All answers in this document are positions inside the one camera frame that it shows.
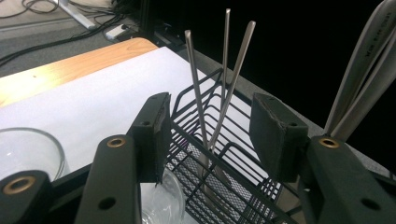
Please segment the glass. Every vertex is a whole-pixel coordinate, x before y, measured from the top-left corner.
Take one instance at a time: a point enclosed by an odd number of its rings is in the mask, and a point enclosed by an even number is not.
[[[49,180],[64,171],[64,151],[49,133],[34,128],[0,130],[0,180],[20,171],[41,170]]]
[[[167,168],[163,183],[142,183],[142,223],[178,224],[185,213],[184,194],[177,177]]]

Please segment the dish rack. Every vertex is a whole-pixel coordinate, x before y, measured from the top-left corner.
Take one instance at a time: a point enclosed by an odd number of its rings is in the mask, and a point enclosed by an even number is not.
[[[208,138],[219,117],[221,73],[219,69],[200,81]],[[184,100],[192,92],[193,86],[188,87],[175,102],[171,116],[172,143],[166,162],[183,186],[186,212],[199,223],[296,223],[290,213],[276,205],[286,186],[268,177],[249,141],[251,101],[234,92],[236,97],[230,103],[212,153],[202,145],[195,97],[192,101]],[[201,153],[210,161],[203,178],[197,174],[197,167],[203,166],[199,160]],[[219,178],[215,166],[224,171],[228,181]],[[204,185],[214,192],[216,200],[208,195]]]

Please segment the black mesh basket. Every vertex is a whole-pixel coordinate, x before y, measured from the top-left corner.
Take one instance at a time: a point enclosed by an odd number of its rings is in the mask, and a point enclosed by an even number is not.
[[[200,81],[208,138],[216,127],[221,102],[221,82],[212,77],[220,77],[221,72],[220,69]],[[234,92],[236,97],[230,103],[212,153],[202,145],[195,100],[183,100],[189,94],[193,94],[192,86],[177,97],[172,114],[173,140],[166,163],[183,185],[186,211],[200,223],[296,223],[291,212],[276,205],[285,186],[268,177],[249,141],[249,99]],[[209,158],[203,177],[197,172],[198,167],[204,167],[201,154]],[[215,166],[227,178],[220,178]]]

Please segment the black cable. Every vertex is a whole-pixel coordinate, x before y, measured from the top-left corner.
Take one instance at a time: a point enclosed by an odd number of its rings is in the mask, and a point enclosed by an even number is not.
[[[27,0],[22,0],[22,1],[21,1],[21,4],[22,4],[23,7],[24,7],[24,11],[18,12],[18,13],[13,14],[13,15],[5,16],[5,17],[0,17],[0,19],[8,19],[8,18],[16,17],[16,16],[19,16],[19,15],[25,13],[26,11],[31,11],[31,12],[34,12],[34,13],[36,13],[36,14],[51,13],[51,12],[55,11],[56,9],[58,9],[58,7],[59,7],[59,1],[58,1],[57,4],[54,3],[54,2],[52,2],[51,0],[33,0],[33,1],[30,1],[30,2],[27,2],[27,3],[26,3],[26,1],[27,1]],[[33,8],[32,8],[33,5],[36,4],[36,3],[38,3],[38,2],[48,2],[48,3],[52,4],[52,5],[54,5],[54,8],[52,8],[52,9],[49,10],[49,11],[41,11],[41,10],[33,9]]]
[[[29,53],[31,51],[38,50],[38,49],[45,49],[45,48],[48,48],[48,47],[53,47],[53,46],[57,46],[57,45],[61,45],[61,44],[69,43],[69,42],[73,42],[73,41],[76,41],[76,40],[80,40],[80,39],[83,39],[83,38],[87,38],[87,37],[96,35],[96,34],[102,32],[102,30],[104,30],[107,27],[111,26],[113,23],[119,22],[119,21],[121,21],[124,18],[125,18],[124,15],[116,15],[112,19],[110,19],[110,20],[104,22],[103,24],[101,24],[98,28],[90,31],[88,34],[72,36],[71,38],[50,42],[48,44],[33,46],[33,47],[28,48],[28,49],[23,49],[23,50],[15,52],[15,53],[8,54],[7,56],[0,58],[0,67],[5,65],[6,63],[9,63],[10,61],[14,60],[15,58],[18,58],[19,56],[21,56],[21,55],[23,55],[25,53]]]

